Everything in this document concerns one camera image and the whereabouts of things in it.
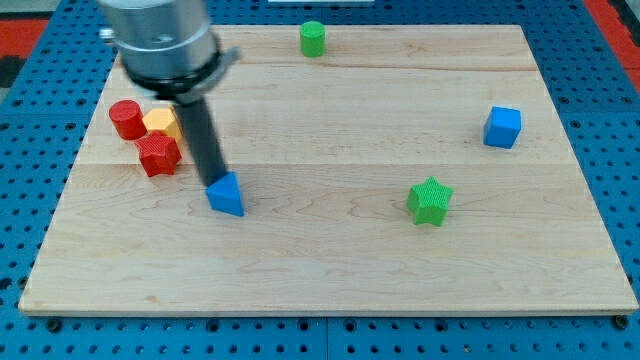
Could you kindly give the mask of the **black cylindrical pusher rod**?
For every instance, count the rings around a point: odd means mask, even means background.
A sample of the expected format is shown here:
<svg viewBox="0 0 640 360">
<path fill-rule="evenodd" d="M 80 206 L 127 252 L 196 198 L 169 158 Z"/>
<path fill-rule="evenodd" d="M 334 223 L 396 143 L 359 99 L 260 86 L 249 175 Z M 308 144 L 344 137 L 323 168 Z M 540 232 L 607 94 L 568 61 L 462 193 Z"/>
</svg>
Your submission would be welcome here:
<svg viewBox="0 0 640 360">
<path fill-rule="evenodd" d="M 207 102 L 200 98 L 188 104 L 178 103 L 175 110 L 197 174 L 202 184 L 209 187 L 228 170 Z"/>
</svg>

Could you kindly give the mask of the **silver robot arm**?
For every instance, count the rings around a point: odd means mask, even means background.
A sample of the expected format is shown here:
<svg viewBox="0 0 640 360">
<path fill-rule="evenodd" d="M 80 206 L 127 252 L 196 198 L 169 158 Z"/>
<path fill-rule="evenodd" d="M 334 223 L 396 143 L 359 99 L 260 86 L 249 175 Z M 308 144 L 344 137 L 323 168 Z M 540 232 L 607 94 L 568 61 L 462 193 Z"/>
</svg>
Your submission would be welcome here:
<svg viewBox="0 0 640 360">
<path fill-rule="evenodd" d="M 109 27 L 104 42 L 117 47 L 130 80 L 149 96 L 173 104 L 197 174 L 208 187 L 227 174 L 205 95 L 241 50 L 222 48 L 202 0 L 99 0 Z"/>
</svg>

